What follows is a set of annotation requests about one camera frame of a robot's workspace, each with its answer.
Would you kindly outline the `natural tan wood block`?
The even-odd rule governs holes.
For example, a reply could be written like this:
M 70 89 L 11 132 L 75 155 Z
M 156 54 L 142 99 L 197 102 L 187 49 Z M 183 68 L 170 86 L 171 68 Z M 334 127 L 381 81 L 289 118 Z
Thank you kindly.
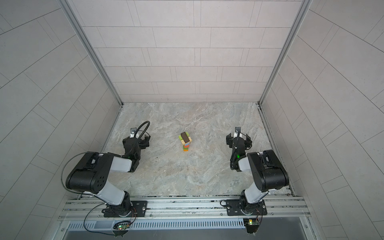
M 183 145 L 190 144 L 192 139 L 190 137 L 184 137 L 183 141 L 181 141 Z

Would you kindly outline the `dark brown wood block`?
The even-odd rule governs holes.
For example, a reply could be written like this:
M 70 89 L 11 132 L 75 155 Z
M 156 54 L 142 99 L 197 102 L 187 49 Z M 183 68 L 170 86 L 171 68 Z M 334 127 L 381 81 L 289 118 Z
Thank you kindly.
M 190 135 L 187 132 L 181 133 L 181 135 L 179 136 L 179 139 L 181 140 L 183 145 L 187 145 L 192 141 L 192 139 L 190 138 Z

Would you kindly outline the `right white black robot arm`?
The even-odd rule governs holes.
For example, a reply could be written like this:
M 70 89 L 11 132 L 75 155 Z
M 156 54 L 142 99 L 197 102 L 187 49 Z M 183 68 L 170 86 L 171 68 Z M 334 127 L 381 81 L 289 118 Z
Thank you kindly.
M 241 192 L 238 200 L 226 200 L 228 215 L 265 216 L 264 197 L 272 190 L 289 185 L 287 171 L 273 150 L 247 153 L 253 142 L 249 135 L 241 132 L 240 127 L 235 128 L 233 136 L 226 136 L 226 143 L 232 149 L 231 170 L 250 171 L 253 176 L 252 184 Z

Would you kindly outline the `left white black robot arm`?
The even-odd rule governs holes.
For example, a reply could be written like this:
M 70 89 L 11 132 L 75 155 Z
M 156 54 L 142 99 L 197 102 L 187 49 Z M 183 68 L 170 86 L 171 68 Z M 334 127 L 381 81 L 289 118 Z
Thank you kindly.
M 151 136 L 147 134 L 150 121 L 138 128 L 132 128 L 130 135 L 123 139 L 125 153 L 86 152 L 69 173 L 65 188 L 69 191 L 91 195 L 102 200 L 106 208 L 105 218 L 139 217 L 145 214 L 146 202 L 132 203 L 130 194 L 109 182 L 110 172 L 133 173 L 141 160 L 141 150 L 150 146 Z

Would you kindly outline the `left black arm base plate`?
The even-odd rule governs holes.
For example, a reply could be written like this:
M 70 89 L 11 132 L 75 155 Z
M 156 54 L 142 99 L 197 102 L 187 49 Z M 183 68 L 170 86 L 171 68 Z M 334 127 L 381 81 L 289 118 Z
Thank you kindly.
M 147 201 L 131 201 L 129 211 L 120 206 L 110 206 L 103 209 L 102 213 L 105 218 L 141 218 L 146 215 L 147 205 Z

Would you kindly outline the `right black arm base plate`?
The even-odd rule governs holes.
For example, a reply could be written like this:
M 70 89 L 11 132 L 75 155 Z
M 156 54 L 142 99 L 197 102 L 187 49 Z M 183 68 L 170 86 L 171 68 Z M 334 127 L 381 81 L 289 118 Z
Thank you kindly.
M 249 204 L 247 201 L 226 200 L 228 216 L 266 216 L 268 214 L 265 201 Z

